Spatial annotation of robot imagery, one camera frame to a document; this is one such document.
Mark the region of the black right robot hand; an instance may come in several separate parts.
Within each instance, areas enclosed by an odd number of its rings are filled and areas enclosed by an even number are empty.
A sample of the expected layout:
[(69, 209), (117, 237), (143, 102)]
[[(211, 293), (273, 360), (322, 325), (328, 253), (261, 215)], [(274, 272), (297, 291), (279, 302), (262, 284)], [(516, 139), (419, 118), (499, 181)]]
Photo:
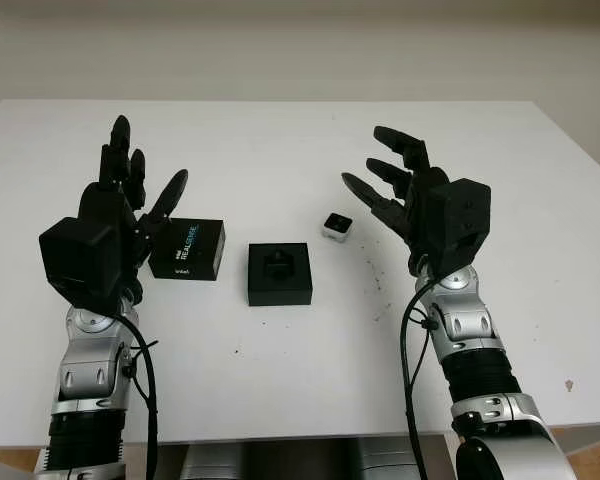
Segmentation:
[(427, 256), (422, 226), (425, 196), (430, 189), (447, 184), (449, 179), (441, 168), (430, 165), (424, 141), (385, 126), (376, 126), (373, 136), (403, 159), (402, 169), (378, 159), (366, 160), (367, 169), (391, 185), (394, 197), (383, 197), (351, 173), (344, 172), (341, 177), (346, 187), (370, 207), (371, 213), (408, 246), (409, 273), (416, 277), (419, 265)]

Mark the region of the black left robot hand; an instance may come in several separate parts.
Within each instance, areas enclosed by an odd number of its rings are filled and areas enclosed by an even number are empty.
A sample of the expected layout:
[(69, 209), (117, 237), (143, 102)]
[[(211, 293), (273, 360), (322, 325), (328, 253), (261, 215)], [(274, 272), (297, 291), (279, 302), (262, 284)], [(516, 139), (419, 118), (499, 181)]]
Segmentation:
[(113, 291), (137, 305), (143, 296), (138, 271), (150, 256), (160, 232), (170, 223), (170, 215), (184, 192), (188, 171), (179, 170), (153, 208), (136, 216), (145, 206), (146, 160), (141, 150), (130, 149), (130, 137), (129, 120), (118, 116), (109, 142), (101, 149), (99, 178), (83, 192), (78, 217), (113, 228), (119, 238), (119, 277)]

